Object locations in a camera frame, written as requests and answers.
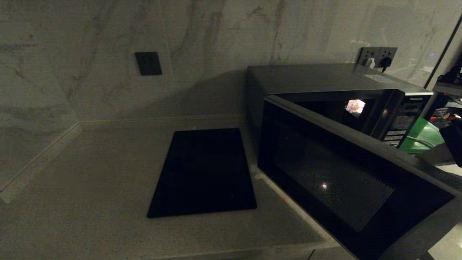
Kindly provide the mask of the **black glass microwave door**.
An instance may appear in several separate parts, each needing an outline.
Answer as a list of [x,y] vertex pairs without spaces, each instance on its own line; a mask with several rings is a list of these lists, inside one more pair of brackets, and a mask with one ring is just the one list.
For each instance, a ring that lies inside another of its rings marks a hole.
[[462,177],[279,96],[258,167],[357,260],[416,260],[462,222]]

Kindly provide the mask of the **black induction cooktop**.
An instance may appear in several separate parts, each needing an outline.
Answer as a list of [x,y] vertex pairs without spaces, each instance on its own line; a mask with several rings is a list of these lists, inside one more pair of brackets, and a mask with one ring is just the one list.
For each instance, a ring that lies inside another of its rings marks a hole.
[[148,218],[256,208],[239,128],[173,134]]

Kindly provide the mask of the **green cutting board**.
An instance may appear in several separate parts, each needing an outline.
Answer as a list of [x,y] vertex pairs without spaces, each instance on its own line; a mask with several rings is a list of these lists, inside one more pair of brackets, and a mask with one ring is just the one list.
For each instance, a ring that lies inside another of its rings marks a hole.
[[439,129],[420,117],[398,149],[411,155],[417,155],[443,143],[445,141]]

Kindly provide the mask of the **dark single wall socket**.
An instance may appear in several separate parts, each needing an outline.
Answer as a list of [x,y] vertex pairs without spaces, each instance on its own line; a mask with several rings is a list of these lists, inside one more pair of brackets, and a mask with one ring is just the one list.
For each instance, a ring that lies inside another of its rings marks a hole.
[[135,57],[141,76],[163,74],[157,52],[135,52]]

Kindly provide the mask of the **double wall socket with plugs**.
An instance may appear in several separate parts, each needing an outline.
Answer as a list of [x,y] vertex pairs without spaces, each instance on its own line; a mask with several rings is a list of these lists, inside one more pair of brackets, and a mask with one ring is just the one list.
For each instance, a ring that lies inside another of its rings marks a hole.
[[392,58],[392,61],[395,57],[395,54],[397,53],[397,47],[380,47],[379,48],[379,52],[375,58],[375,68],[376,69],[381,69],[382,66],[381,66],[381,61],[383,60],[383,58],[385,57],[390,57]]
[[357,59],[357,64],[365,66],[365,61],[368,58],[376,58],[379,52],[379,47],[363,47]]

